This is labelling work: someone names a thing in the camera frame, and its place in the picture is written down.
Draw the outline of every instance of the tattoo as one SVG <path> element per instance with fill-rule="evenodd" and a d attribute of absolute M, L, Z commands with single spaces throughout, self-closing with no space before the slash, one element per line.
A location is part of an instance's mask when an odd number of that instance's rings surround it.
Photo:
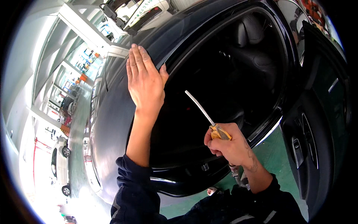
<path fill-rule="evenodd" d="M 244 142 L 245 142 L 245 148 L 246 148 L 246 150 L 247 150 L 248 157 L 249 157 L 250 159 L 252 159 L 252 166 L 251 166 L 251 167 L 246 167 L 246 168 L 247 168 L 250 172 L 256 172 L 257 169 L 258 169 L 257 158 L 256 158 L 255 154 L 253 153 L 252 149 L 250 149 L 250 147 L 248 146 L 245 137 L 244 137 L 244 136 L 242 136 L 242 137 L 243 137 Z"/>

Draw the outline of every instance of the right hand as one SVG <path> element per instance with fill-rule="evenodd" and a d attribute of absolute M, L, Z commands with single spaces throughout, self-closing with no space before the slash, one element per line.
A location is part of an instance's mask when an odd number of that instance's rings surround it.
<path fill-rule="evenodd" d="M 237 124 L 229 123 L 218 125 L 231 135 L 232 139 L 212 139 L 211 129 L 209 128 L 204 137 L 204 144 L 208 146 L 211 153 L 216 156 L 224 156 L 225 159 L 232 165 L 241 165 L 249 168 L 255 166 L 255 155 L 250 146 L 247 144 L 247 141 Z"/>

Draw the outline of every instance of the dark jacket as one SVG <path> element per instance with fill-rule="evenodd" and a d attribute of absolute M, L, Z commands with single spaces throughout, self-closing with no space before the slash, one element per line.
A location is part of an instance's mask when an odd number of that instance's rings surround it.
<path fill-rule="evenodd" d="M 253 194 L 234 186 L 196 203 L 185 215 L 167 219 L 159 214 L 160 199 L 150 182 L 152 169 L 141 167 L 126 155 L 116 160 L 119 190 L 111 208 L 111 224 L 119 223 L 306 223 L 288 192 L 280 191 L 276 176 L 264 191 Z"/>

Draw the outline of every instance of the white van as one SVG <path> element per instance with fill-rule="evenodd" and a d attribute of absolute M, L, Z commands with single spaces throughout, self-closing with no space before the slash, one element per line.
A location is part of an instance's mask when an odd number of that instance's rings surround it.
<path fill-rule="evenodd" d="M 71 193 L 68 183 L 68 157 L 70 155 L 71 151 L 67 147 L 67 139 L 59 137 L 52 151 L 51 170 L 65 196 L 69 196 Z"/>

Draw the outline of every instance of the tire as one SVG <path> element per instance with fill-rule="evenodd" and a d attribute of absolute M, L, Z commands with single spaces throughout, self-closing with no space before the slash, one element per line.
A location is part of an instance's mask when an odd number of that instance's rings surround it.
<path fill-rule="evenodd" d="M 62 148 L 62 154 L 64 157 L 69 157 L 71 155 L 71 150 L 66 146 Z"/>
<path fill-rule="evenodd" d="M 62 187 L 62 193 L 67 197 L 71 194 L 71 190 L 68 185 Z"/>

